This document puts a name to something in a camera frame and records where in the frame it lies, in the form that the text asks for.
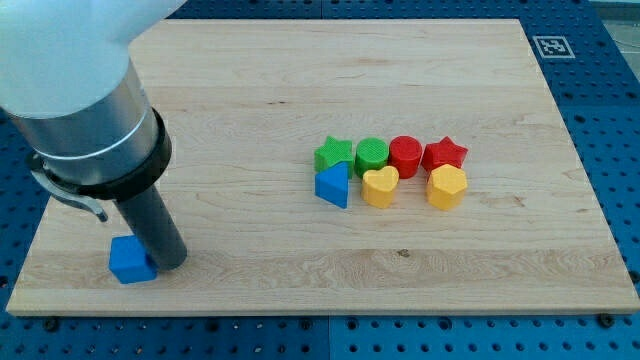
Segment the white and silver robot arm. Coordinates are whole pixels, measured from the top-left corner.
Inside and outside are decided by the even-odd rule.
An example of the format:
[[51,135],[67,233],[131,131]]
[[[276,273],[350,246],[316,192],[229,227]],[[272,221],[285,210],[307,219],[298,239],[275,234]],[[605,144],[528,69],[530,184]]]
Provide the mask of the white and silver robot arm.
[[107,215],[151,187],[171,157],[129,45],[185,0],[3,0],[1,108],[57,200]]

